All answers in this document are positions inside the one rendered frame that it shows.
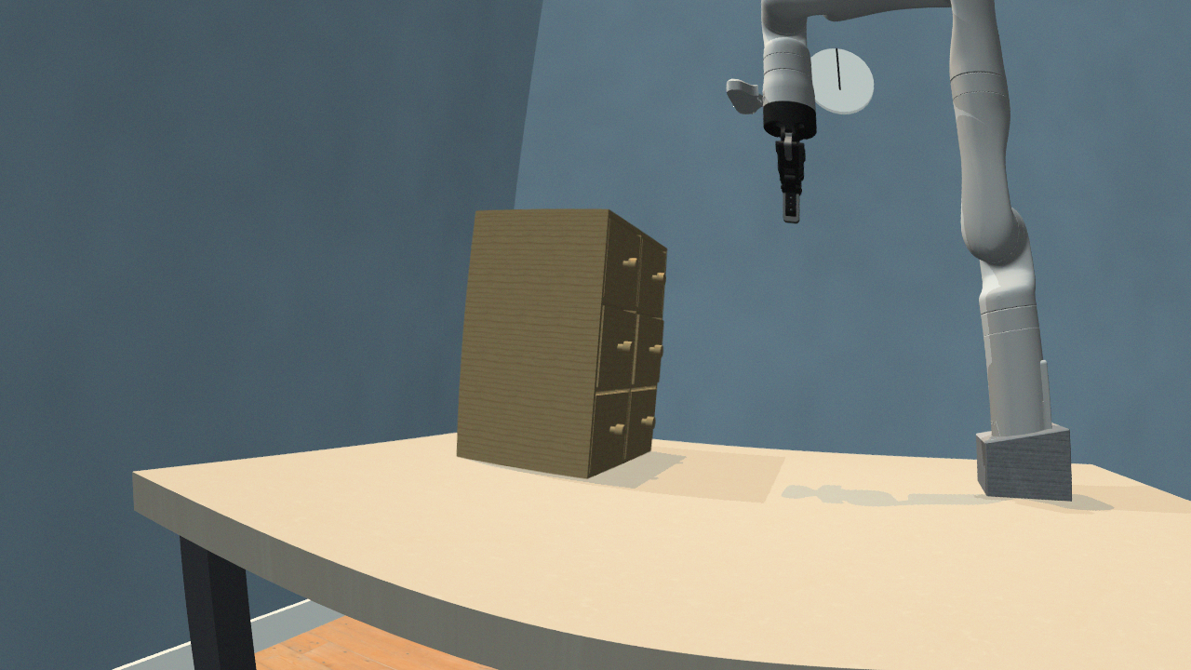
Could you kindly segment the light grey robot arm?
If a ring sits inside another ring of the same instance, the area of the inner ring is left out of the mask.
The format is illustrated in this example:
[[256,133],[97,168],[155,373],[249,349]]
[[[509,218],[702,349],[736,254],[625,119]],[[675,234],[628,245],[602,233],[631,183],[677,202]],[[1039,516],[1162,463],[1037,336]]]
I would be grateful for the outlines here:
[[992,436],[1036,433],[1053,428],[1050,386],[1028,228],[1010,207],[1010,98],[994,0],[761,0],[763,95],[738,79],[727,82],[727,94],[740,114],[755,114],[772,101],[807,104],[816,112],[805,18],[843,21],[924,7],[953,11],[949,73],[962,168],[961,232],[983,273]]

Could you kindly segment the brown chest of drawers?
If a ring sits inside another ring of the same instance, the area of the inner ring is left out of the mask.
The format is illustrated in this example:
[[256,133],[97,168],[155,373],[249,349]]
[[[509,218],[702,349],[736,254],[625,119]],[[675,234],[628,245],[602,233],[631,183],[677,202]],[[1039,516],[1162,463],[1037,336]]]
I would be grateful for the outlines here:
[[[459,455],[588,480],[603,305],[662,321],[662,311],[604,298],[611,209],[475,209],[459,392]],[[623,390],[625,389],[625,390]]]

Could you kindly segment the tan wooden drawer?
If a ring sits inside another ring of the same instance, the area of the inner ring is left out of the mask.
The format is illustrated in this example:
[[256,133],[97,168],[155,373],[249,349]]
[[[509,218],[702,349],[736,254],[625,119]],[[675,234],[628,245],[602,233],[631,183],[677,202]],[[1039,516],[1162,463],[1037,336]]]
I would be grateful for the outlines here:
[[660,381],[663,324],[665,321],[656,318],[636,317],[631,384],[651,384]]
[[666,284],[666,253],[642,240],[641,278],[637,308],[662,311],[663,286]]
[[[646,389],[646,390],[641,390]],[[651,428],[655,427],[655,406],[657,387],[635,387],[631,389],[628,417],[628,438],[625,459],[631,455],[651,449]]]
[[630,384],[635,324],[630,311],[603,305],[596,387]]
[[609,218],[604,298],[636,306],[641,237]]
[[596,392],[590,474],[622,461],[629,392]]

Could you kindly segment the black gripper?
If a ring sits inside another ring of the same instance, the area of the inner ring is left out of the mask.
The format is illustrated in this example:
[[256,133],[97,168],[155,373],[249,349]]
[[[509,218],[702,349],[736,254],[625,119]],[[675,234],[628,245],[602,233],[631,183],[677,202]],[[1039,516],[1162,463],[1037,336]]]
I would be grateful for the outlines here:
[[807,104],[772,101],[763,105],[763,129],[780,139],[779,143],[775,140],[775,145],[782,183],[782,220],[799,223],[800,183],[807,159],[803,140],[812,139],[817,132],[816,112]]

